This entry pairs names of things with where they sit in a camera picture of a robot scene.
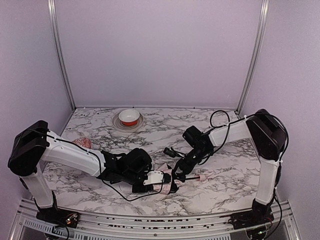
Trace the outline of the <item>pink and black umbrella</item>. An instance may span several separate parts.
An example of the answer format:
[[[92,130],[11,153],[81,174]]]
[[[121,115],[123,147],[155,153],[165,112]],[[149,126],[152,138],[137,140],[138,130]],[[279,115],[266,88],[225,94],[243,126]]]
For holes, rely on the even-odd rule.
[[[196,174],[195,176],[187,177],[183,174],[178,176],[174,173],[173,168],[166,163],[161,165],[157,170],[164,173],[165,180],[161,183],[153,184],[151,189],[154,192],[159,192],[163,195],[176,193],[186,181],[196,180],[201,183],[206,183],[214,174],[213,170],[206,170],[205,172]]]

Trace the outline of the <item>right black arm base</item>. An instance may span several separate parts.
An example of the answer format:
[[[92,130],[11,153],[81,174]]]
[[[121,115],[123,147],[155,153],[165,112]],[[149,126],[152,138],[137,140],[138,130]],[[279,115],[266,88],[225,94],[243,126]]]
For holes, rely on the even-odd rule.
[[[233,213],[228,220],[228,223],[233,226],[234,230],[249,228],[265,223],[271,223],[274,220],[272,213],[267,213],[265,216],[254,215],[252,211],[244,211]]]

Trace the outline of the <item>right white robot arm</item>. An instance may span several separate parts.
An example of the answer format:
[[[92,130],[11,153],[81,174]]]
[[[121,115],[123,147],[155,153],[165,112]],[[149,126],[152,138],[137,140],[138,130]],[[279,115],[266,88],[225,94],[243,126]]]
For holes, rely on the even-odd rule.
[[[199,214],[250,208],[265,214],[275,198],[283,154],[289,144],[283,123],[265,109],[206,132],[195,126],[183,133],[191,150],[175,166],[199,183],[187,198]]]

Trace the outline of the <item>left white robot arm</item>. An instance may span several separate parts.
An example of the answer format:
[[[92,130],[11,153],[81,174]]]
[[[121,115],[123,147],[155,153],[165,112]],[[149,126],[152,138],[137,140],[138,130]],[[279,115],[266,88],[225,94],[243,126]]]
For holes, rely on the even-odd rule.
[[[141,148],[120,154],[92,150],[59,137],[49,130],[46,121],[39,120],[15,137],[8,168],[22,179],[43,213],[59,209],[38,169],[40,161],[74,168],[110,184],[146,186],[159,183],[162,177],[161,172],[152,170],[152,160]]]

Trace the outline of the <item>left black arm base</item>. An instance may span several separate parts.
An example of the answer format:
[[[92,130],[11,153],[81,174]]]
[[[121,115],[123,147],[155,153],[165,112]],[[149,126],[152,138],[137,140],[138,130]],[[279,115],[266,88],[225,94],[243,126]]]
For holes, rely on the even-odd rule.
[[[36,218],[52,224],[58,224],[63,227],[76,228],[79,222],[80,214],[68,210],[61,211],[39,211]]]

